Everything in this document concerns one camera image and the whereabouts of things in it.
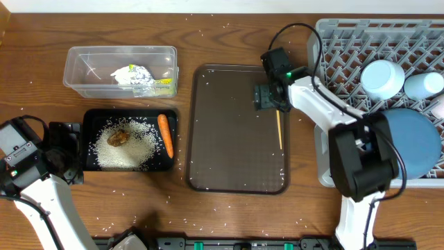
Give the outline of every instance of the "black tray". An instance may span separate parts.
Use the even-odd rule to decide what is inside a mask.
[[[176,128],[178,123],[177,115],[172,110],[153,110],[153,109],[91,109],[85,113],[83,117],[83,129],[82,140],[80,144],[80,159],[83,163],[83,170],[85,171],[101,171],[97,163],[96,155],[93,153],[88,154],[89,143],[94,144],[96,142],[96,135],[106,125],[106,120],[112,117],[113,119],[131,117],[135,121],[143,121],[149,124],[154,124],[155,129],[159,130],[157,123],[157,117],[160,114],[166,115],[168,118],[169,129],[171,133],[171,139],[173,140],[173,148],[176,141]],[[167,150],[161,147],[161,150],[153,156],[153,158],[147,160],[144,165],[148,166],[143,168],[142,172],[156,172],[166,171],[174,165],[174,157],[171,159],[168,156]]]

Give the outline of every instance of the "crumpled foil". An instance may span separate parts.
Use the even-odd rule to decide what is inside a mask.
[[[118,85],[134,85],[134,87],[122,87],[122,90],[133,90],[135,97],[153,95],[155,79],[143,66],[129,65],[116,70],[111,74]]]

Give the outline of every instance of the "rice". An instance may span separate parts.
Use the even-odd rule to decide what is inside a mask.
[[[130,139],[120,147],[108,144],[108,138],[119,129],[129,132]],[[92,151],[97,155],[97,162],[102,170],[138,170],[154,156],[158,149],[160,137],[154,125],[146,122],[128,122],[119,119],[118,124],[107,121],[107,126],[99,131],[98,138],[93,144]]]

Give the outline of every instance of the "green clip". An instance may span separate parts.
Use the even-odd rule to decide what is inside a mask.
[[[203,242],[195,242],[194,250],[203,250]]]
[[[284,250],[293,250],[293,244],[292,243],[285,243]]]

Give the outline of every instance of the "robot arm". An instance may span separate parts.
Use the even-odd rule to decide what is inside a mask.
[[[321,84],[319,78],[316,77],[315,83],[318,84],[319,90],[325,93],[331,100],[345,105],[342,100]],[[300,78],[289,86],[289,102],[294,108],[301,110],[310,117],[326,134],[339,124],[349,125],[356,122],[355,118],[343,114],[338,108],[334,107],[315,91],[311,84],[310,76]],[[348,110],[360,117],[362,115],[362,112],[359,110],[353,108],[348,108]],[[335,165],[330,164],[330,168],[334,169],[335,167]],[[362,249],[364,245],[363,232],[366,227],[370,203],[375,199],[382,198],[384,195],[385,192],[376,191],[364,196],[361,201],[355,201],[354,199],[356,199],[356,197],[350,195],[342,197],[341,218],[336,228],[335,236],[345,250]],[[367,246],[374,240],[371,232],[373,231],[378,205],[379,202],[375,203],[374,211],[370,218],[369,233],[366,239]]]
[[[22,190],[20,196],[38,205],[48,214],[63,249],[98,249],[74,207],[71,190],[66,181],[49,174],[43,181],[38,179]],[[43,248],[56,249],[49,229],[40,219],[38,212],[24,203],[15,202],[15,205],[33,225]]]
[[[74,160],[60,147],[52,151],[47,141],[49,128],[44,125],[44,130],[45,136],[41,141],[22,117],[0,124],[0,149],[6,154],[4,161],[0,160],[0,194],[26,200],[41,210],[15,202],[32,224],[44,249],[99,249],[77,213],[68,183],[61,178],[66,166]],[[40,217],[42,212],[46,214],[49,225]],[[135,235],[122,238],[112,246],[117,249],[147,249]]]

